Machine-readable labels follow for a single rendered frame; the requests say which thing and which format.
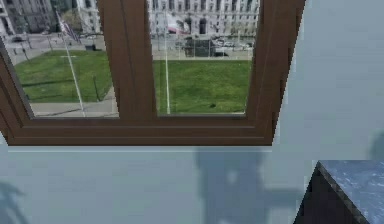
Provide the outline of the brown framed window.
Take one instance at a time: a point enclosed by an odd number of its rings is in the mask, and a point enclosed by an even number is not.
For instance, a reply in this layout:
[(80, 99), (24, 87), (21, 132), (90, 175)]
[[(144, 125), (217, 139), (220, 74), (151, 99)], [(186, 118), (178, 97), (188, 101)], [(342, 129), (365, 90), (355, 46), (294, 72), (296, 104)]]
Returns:
[(269, 146), (306, 0), (261, 0), (243, 114), (156, 110), (145, 0), (100, 0), (118, 117), (33, 115), (0, 40), (0, 133), (10, 146)]

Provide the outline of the dark cabinet with blue top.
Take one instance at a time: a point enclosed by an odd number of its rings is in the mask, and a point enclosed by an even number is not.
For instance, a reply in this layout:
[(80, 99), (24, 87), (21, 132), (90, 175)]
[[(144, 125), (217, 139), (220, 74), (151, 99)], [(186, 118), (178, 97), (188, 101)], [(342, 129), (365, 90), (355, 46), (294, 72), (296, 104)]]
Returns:
[(293, 224), (384, 224), (384, 161), (319, 160)]

